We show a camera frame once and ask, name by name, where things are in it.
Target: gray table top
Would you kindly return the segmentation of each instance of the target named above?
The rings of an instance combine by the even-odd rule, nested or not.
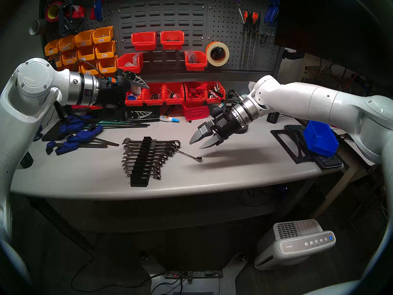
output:
[[[219,146],[199,149],[203,142],[189,145],[197,126],[180,117],[180,123],[155,122],[141,129],[106,129],[99,138],[122,143],[125,137],[141,140],[151,136],[157,140],[180,140],[181,151],[201,156],[199,163],[176,153],[161,168],[162,180],[150,179],[147,187],[130,187],[121,165],[123,148],[79,148],[57,156],[47,155],[46,142],[33,142],[30,168],[17,169],[11,192],[37,197],[71,199],[147,199],[180,195],[205,194],[296,181],[330,173],[321,171],[314,162],[295,164],[270,130],[298,124],[289,117],[280,117],[276,124],[260,118],[247,133],[232,135]]]

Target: masking tape roll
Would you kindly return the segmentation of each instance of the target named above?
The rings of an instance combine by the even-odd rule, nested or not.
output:
[[[212,58],[211,51],[214,50],[215,48],[222,48],[223,53],[219,57]],[[208,46],[206,46],[205,53],[206,53],[206,56],[208,57],[209,63],[215,67],[220,67],[220,66],[224,65],[225,63],[228,62],[228,59],[229,59],[229,49],[222,42],[215,41],[215,42],[208,44]]]

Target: pegboard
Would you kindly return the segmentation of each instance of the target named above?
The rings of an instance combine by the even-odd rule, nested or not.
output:
[[[269,0],[106,0],[103,3],[103,21],[90,20],[93,0],[74,0],[75,5],[86,9],[83,25],[79,31],[113,26],[113,40],[116,41],[116,54],[135,52],[131,44],[131,33],[142,31],[157,32],[157,47],[154,51],[143,52],[142,74],[184,73],[184,50],[205,51],[206,45],[213,41],[225,43],[230,50],[230,59],[222,67],[210,64],[205,72],[218,73],[221,70],[240,70],[240,60],[244,34],[243,23],[238,11],[261,12],[260,32],[275,34],[276,27],[263,23]],[[182,50],[163,50],[160,31],[182,30],[185,42]],[[55,30],[47,40],[58,38]],[[275,71],[279,47],[274,45],[274,37],[268,37],[260,44],[258,35],[255,45],[254,64],[251,56],[255,42],[252,43],[247,70],[272,74]],[[250,34],[247,34],[245,58],[242,70],[246,70]]]
[[[259,31],[276,34],[276,27],[263,23],[270,0],[208,0],[208,25],[207,37],[209,42],[219,41],[226,44],[230,51],[228,62],[221,68],[224,70],[239,70],[243,50],[244,33],[243,22],[238,8],[244,14],[248,10],[261,13]],[[254,64],[251,65],[253,46],[256,34],[247,34],[243,70],[246,70],[247,58],[249,60],[248,70],[260,70],[273,72],[276,64],[279,46],[274,45],[274,37],[267,37],[264,44],[260,44],[261,35],[257,35],[255,44]]]

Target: red storage bin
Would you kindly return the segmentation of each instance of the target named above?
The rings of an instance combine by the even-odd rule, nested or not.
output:
[[[142,106],[143,105],[143,93],[142,93],[142,91],[141,91],[141,97],[140,97],[140,99],[138,99],[138,100],[128,100],[128,96],[129,95],[132,95],[132,92],[131,91],[129,91],[129,92],[127,92],[127,94],[126,94],[126,97],[125,97],[125,105],[127,106],[127,107],[131,107],[131,106]]]
[[[189,89],[195,89],[197,87],[202,86],[202,82],[200,81],[192,81],[192,82],[185,82],[184,83],[184,89],[185,89],[185,100],[187,102],[198,102],[198,103],[202,103],[203,101],[206,100],[206,90],[204,89],[201,93],[201,98],[197,98],[197,97],[190,97],[189,96]]]
[[[207,89],[206,89],[206,102],[207,102],[207,103],[220,103],[222,99],[225,99],[225,97],[226,97],[225,89],[222,87],[222,85],[221,85],[220,82],[218,82],[218,85],[219,85],[219,87],[220,87],[220,88],[218,89],[218,91],[219,91],[221,94],[223,94],[223,97],[220,97],[220,98],[209,98],[209,93],[208,93],[208,91],[209,91],[209,90],[214,91],[214,85],[216,84],[215,81],[204,81],[204,82],[202,82],[202,83],[207,83],[207,84],[208,84],[208,85],[207,85]]]
[[[161,44],[164,50],[181,50],[184,44],[184,32],[181,30],[162,31]]]
[[[131,34],[131,43],[135,50],[155,50],[157,46],[157,33],[155,31],[146,31],[144,33]]]
[[[162,105],[163,100],[163,88],[165,86],[164,83],[149,83],[148,84],[150,90],[144,88],[141,92],[143,94],[143,102],[147,105]],[[158,94],[161,96],[161,99],[150,99],[153,94]]]
[[[179,98],[169,98],[175,93]],[[165,83],[163,88],[164,101],[168,105],[181,105],[184,101],[184,87],[182,82]]]
[[[187,71],[203,71],[208,64],[208,57],[200,50],[196,50],[194,53],[198,58],[198,63],[188,62],[188,55],[186,51],[184,51],[184,63]]]
[[[143,53],[137,58],[138,65],[134,67],[126,67],[127,62],[133,63],[134,56],[138,53],[125,53],[120,58],[117,59],[117,68],[121,68],[124,71],[130,71],[133,73],[139,73],[143,67]]]
[[[209,108],[207,106],[201,106],[200,103],[184,101],[182,103],[182,111],[187,121],[203,119],[209,116]]]

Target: super glue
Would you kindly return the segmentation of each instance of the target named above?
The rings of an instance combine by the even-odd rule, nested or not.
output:
[[[172,118],[172,117],[169,117],[169,116],[164,116],[164,115],[160,116],[160,120],[162,122],[179,122],[180,121],[179,119]]]

